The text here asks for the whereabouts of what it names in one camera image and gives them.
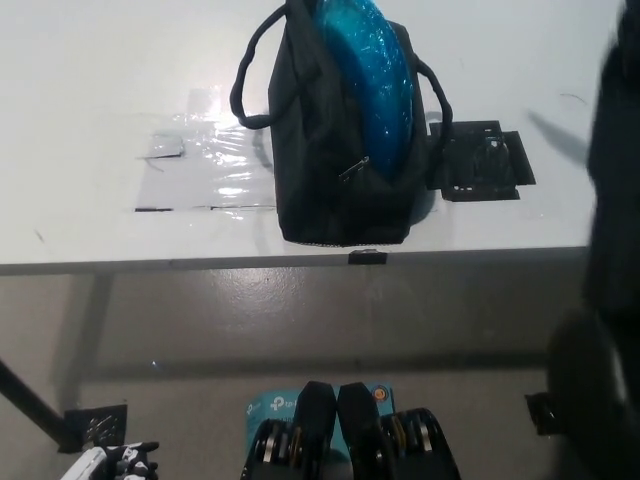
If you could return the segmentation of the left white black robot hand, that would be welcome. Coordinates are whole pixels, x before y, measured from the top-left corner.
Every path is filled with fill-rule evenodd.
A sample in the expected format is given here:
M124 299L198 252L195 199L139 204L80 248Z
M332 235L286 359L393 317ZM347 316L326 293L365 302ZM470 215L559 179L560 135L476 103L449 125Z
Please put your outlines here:
M158 442L96 446L86 450L61 480L149 480L158 478L158 464L148 459Z

